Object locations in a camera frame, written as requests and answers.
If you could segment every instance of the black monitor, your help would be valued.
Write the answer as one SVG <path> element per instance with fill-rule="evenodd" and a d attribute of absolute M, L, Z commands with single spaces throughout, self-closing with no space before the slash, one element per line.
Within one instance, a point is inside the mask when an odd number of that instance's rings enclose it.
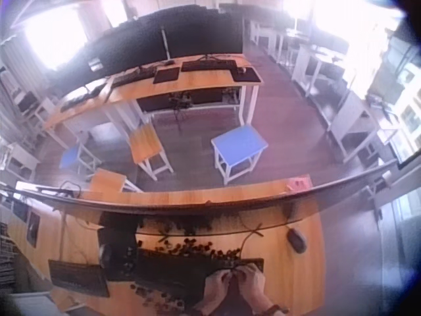
<path fill-rule="evenodd" d="M 62 95 L 100 78 L 102 78 L 101 74 L 94 73 L 91 70 L 89 58 L 84 48 L 53 74 L 53 82 L 60 89 Z"/>
<path fill-rule="evenodd" d="M 243 28 L 230 15 L 209 15 L 165 28 L 171 58 L 243 52 Z"/>
<path fill-rule="evenodd" d="M 331 33 L 323 31 L 319 28 L 313 28 L 311 32 L 310 42 L 319 47 L 325 47 L 338 53 L 346 54 L 349 44 L 343 38 L 335 36 Z"/>
<path fill-rule="evenodd" d="M 104 76 L 167 59 L 161 29 L 133 23 L 98 39 L 91 46 L 91 58 L 98 58 Z"/>

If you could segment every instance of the hand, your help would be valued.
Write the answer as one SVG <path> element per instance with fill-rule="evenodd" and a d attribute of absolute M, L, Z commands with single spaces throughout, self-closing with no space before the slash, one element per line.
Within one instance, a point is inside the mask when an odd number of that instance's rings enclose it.
<path fill-rule="evenodd" d="M 203 300 L 195 309 L 203 315 L 210 315 L 224 300 L 228 292 L 232 274 L 230 270 L 220 270 L 206 278 Z"/>
<path fill-rule="evenodd" d="M 263 313 L 273 306 L 264 295 L 264 274 L 254 263 L 242 265 L 234 270 L 238 279 L 239 292 L 255 313 Z"/>

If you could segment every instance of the black keyboard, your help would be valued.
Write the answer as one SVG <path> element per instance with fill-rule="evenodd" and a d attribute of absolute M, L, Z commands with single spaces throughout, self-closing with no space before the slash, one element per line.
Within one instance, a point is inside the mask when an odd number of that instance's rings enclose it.
<path fill-rule="evenodd" d="M 235 60 L 186 61 L 182 65 L 182 72 L 200 70 L 231 70 L 237 69 Z"/>
<path fill-rule="evenodd" d="M 51 282 L 60 288 L 109 298 L 105 275 L 99 265 L 48 260 Z"/>
<path fill-rule="evenodd" d="M 144 80 L 144 79 L 150 79 L 155 77 L 155 73 L 157 72 L 156 67 L 141 69 L 141 70 L 135 70 L 129 74 L 123 74 L 121 76 L 118 76 L 114 78 L 114 82 L 112 83 L 111 88 L 117 88 L 120 86 L 123 86 L 125 84 L 131 84 L 132 82 Z"/>
<path fill-rule="evenodd" d="M 65 112 L 79 104 L 81 104 L 82 102 L 85 102 L 89 99 L 93 99 L 94 97 L 97 97 L 102 89 L 105 87 L 106 84 L 100 84 L 99 86 L 95 87 L 91 92 L 89 93 L 85 93 L 83 95 L 79 95 L 78 97 L 75 97 L 73 99 L 71 99 L 70 101 L 67 101 L 66 104 L 64 104 L 61 109 L 60 112 Z"/>
<path fill-rule="evenodd" d="M 71 99 L 70 101 L 67 101 L 66 104 L 64 104 L 61 107 L 60 112 L 65 112 L 65 111 L 81 104 L 82 102 L 85 102 L 86 100 L 88 100 L 90 98 L 91 98 L 91 96 L 90 96 L 89 93 L 85 93 L 83 95 L 75 97 L 74 99 Z"/>
<path fill-rule="evenodd" d="M 134 278 L 139 286 L 195 302 L 201 299 L 207 276 L 248 263 L 256 264 L 263 271 L 263 259 L 219 260 L 139 249 Z"/>

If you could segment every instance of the stool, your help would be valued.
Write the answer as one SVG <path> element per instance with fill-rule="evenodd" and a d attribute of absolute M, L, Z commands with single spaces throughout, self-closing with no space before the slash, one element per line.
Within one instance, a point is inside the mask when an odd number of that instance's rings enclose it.
<path fill-rule="evenodd" d="M 247 172 L 253 171 L 262 151 L 268 147 L 268 143 L 251 125 L 244 125 L 231 130 L 212 139 L 211 143 L 215 150 L 215 168 L 219 169 L 224 177 L 224 185 Z M 232 167 L 246 160 L 250 162 L 250 167 L 231 176 Z M 225 170 L 222 168 L 222 163 L 226 165 Z"/>
<path fill-rule="evenodd" d="M 91 179 L 89 190 L 92 192 L 113 193 L 127 189 L 133 192 L 142 192 L 137 186 L 127 180 L 127 176 L 98 168 Z"/>
<path fill-rule="evenodd" d="M 151 123 L 142 125 L 130 134 L 130 149 L 134 163 L 138 164 L 153 180 L 157 181 L 157 174 L 168 169 L 174 172 L 165 155 L 164 148 L 159 140 L 155 129 Z M 149 158 L 160 155 L 164 161 L 164 166 L 152 170 Z"/>
<path fill-rule="evenodd" d="M 78 164 L 78 174 L 80 173 L 81 166 L 94 173 L 101 163 L 101 160 L 96 158 L 83 144 L 78 143 L 63 153 L 60 161 L 60 169 L 69 168 Z"/>

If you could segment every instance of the bright window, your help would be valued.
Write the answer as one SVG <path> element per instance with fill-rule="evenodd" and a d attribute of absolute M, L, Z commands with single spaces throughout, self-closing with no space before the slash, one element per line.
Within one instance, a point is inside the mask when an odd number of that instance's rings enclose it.
<path fill-rule="evenodd" d="M 113 28 L 127 21 L 126 10 L 121 0 L 101 0 L 101 2 Z"/>
<path fill-rule="evenodd" d="M 45 66 L 54 70 L 69 61 L 87 41 L 77 12 L 69 7 L 31 18 L 25 34 Z"/>

